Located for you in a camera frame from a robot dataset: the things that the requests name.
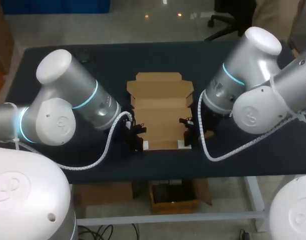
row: table frame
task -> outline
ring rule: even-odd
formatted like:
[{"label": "table frame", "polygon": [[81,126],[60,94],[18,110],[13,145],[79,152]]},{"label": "table frame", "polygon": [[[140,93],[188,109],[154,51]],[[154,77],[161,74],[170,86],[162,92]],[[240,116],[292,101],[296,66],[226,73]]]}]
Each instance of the table frame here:
[{"label": "table frame", "polygon": [[248,197],[252,205],[252,211],[243,212],[218,212],[218,213],[192,213],[192,214],[169,214],[169,215],[144,215],[144,216],[120,216],[102,218],[77,219],[77,225],[100,226],[100,225],[119,225],[119,224],[143,224],[143,223],[166,223],[166,222],[189,222],[189,221],[218,221],[218,220],[244,220],[255,219],[255,226],[258,232],[268,230],[268,212],[271,203],[278,191],[292,181],[296,175],[285,175],[272,198],[268,203],[264,203],[260,192],[257,178],[255,176],[244,177]]}]

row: office chair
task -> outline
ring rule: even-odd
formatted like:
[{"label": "office chair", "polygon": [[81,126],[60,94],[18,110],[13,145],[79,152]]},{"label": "office chair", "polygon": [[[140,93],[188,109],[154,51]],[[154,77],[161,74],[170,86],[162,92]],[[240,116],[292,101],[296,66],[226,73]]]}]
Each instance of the office chair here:
[{"label": "office chair", "polygon": [[212,15],[207,23],[209,28],[214,27],[214,20],[227,23],[227,27],[207,37],[205,41],[212,41],[235,31],[237,31],[238,36],[242,36],[246,29],[252,26],[255,7],[255,0],[215,0],[214,10],[218,13],[229,13],[232,17]]}]

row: black cable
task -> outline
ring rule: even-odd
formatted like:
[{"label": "black cable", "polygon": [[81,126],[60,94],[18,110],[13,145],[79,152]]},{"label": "black cable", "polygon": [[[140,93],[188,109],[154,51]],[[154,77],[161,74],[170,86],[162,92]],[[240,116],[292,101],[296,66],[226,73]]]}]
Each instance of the black cable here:
[{"label": "black cable", "polygon": [[[138,232],[138,230],[137,230],[135,224],[132,223],[132,226],[134,227],[135,232],[136,232],[136,239],[139,240],[139,232]],[[113,230],[114,230],[114,227],[113,227],[113,225],[111,225],[111,224],[108,225],[108,226],[106,226],[105,229],[104,229],[104,231],[103,231],[102,233],[100,233],[100,230],[102,229],[103,225],[101,225],[101,226],[98,228],[97,232],[92,231],[92,230],[90,230],[88,227],[85,227],[85,226],[82,226],[82,225],[79,225],[78,227],[79,227],[79,228],[81,227],[81,228],[85,229],[85,231],[80,232],[78,235],[82,235],[82,234],[92,234],[94,240],[98,240],[98,239],[99,239],[99,240],[105,240],[105,239],[103,238],[103,235],[104,235],[104,233],[106,232],[106,230],[107,230],[108,228],[111,228],[111,233],[109,234],[109,237],[108,237],[108,239],[107,239],[107,240],[110,240],[111,237],[112,237],[112,235],[113,235]]]},{"label": "black cable", "polygon": [[110,233],[110,235],[109,235],[109,237],[108,237],[107,240],[110,240],[111,237],[112,237],[112,235],[113,235],[113,230],[114,230],[113,225],[108,225],[107,227],[105,227],[104,231],[103,231],[102,234],[101,234],[101,236],[103,236],[104,233],[106,232],[106,230],[107,230],[109,227],[111,227],[112,229],[111,229],[111,233]]},{"label": "black cable", "polygon": [[132,223],[132,225],[133,225],[133,227],[134,227],[134,229],[136,231],[136,239],[139,240],[139,234],[138,234],[138,231],[137,231],[137,227],[133,223]]},{"label": "black cable", "polygon": [[96,240],[96,232],[90,230],[88,227],[85,227],[85,226],[79,225],[78,227],[79,227],[79,228],[81,227],[81,228],[83,228],[83,229],[86,229],[86,231],[83,231],[83,232],[79,233],[78,235],[82,235],[82,234],[85,234],[85,233],[90,233],[90,234],[93,235],[94,240]]},{"label": "black cable", "polygon": [[104,239],[103,239],[103,234],[100,234],[100,233],[99,233],[99,231],[101,230],[102,227],[103,227],[103,225],[101,225],[101,226],[98,228],[96,235],[99,236],[99,239],[104,240]]}]

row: white spiral cable wrap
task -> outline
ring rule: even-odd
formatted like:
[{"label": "white spiral cable wrap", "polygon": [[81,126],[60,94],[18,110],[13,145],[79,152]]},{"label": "white spiral cable wrap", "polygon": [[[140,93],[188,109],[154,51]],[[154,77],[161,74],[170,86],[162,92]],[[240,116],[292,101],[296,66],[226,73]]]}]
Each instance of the white spiral cable wrap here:
[{"label": "white spiral cable wrap", "polygon": [[[277,130],[279,130],[281,127],[283,127],[285,124],[289,123],[290,121],[294,120],[294,119],[297,119],[298,117],[297,116],[291,116],[289,117],[288,119],[285,119],[283,120],[280,124],[278,124],[277,126],[275,126],[274,128],[272,128],[270,131],[268,131],[267,133],[257,137],[256,139],[244,144],[243,146],[240,146],[239,148],[223,155],[223,156],[220,156],[220,157],[212,157],[208,150],[207,150],[207,147],[206,147],[206,142],[205,142],[205,137],[204,137],[204,129],[203,129],[203,122],[202,122],[202,116],[201,116],[201,107],[202,107],[202,97],[203,97],[203,94],[204,94],[205,90],[201,93],[200,97],[199,97],[199,100],[198,100],[198,106],[197,106],[197,117],[198,117],[198,124],[199,124],[199,132],[200,132],[200,136],[201,136],[201,141],[202,141],[202,145],[203,145],[203,150],[204,150],[204,153],[206,155],[206,157],[213,161],[213,162],[218,162],[218,161],[221,161],[221,160],[224,160],[230,156],[233,156],[237,153],[239,153],[240,151],[244,150],[244,149],[247,149],[248,147],[258,143],[259,141],[263,140],[264,138],[270,136],[272,133],[276,132]],[[299,114],[302,114],[302,115],[306,115],[306,110],[305,111],[302,111],[300,112]]]},{"label": "white spiral cable wrap", "polygon": [[[110,143],[111,143],[111,140],[112,140],[112,136],[113,136],[113,133],[114,133],[114,129],[115,127],[117,126],[119,120],[123,117],[123,116],[127,116],[128,120],[130,122],[133,122],[133,118],[132,118],[132,115],[127,112],[127,111],[124,111],[124,112],[121,112],[117,118],[114,120],[113,122],[113,125],[111,126],[111,129],[109,130],[109,133],[108,133],[108,137],[107,137],[107,141],[106,141],[106,145],[105,145],[105,149],[104,149],[104,152],[103,154],[101,155],[101,157],[94,163],[88,165],[88,166],[65,166],[65,165],[62,165],[62,164],[59,164],[57,163],[57,165],[61,168],[61,169],[65,169],[65,170],[71,170],[71,171],[82,171],[82,170],[87,170],[87,169],[91,169],[95,166],[97,166],[107,155],[107,152],[108,152],[108,149],[109,149],[109,146],[110,146]],[[36,153],[36,154],[40,154],[40,155],[43,155],[41,154],[39,151],[35,150],[34,148],[28,146],[27,144],[25,143],[22,143],[20,142],[19,143],[20,146],[26,148],[27,150],[33,152],[33,153]]]}]

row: blue container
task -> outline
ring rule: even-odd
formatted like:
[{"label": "blue container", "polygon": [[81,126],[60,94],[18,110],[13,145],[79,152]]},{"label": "blue container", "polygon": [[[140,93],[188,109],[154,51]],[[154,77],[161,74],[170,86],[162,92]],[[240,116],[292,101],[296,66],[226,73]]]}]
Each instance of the blue container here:
[{"label": "blue container", "polygon": [[1,0],[4,14],[30,14],[31,0]]},{"label": "blue container", "polygon": [[4,14],[106,14],[110,0],[1,0]]},{"label": "blue container", "polygon": [[69,14],[106,14],[110,0],[62,0],[64,10]]},{"label": "blue container", "polygon": [[30,0],[32,14],[62,14],[61,0]]}]

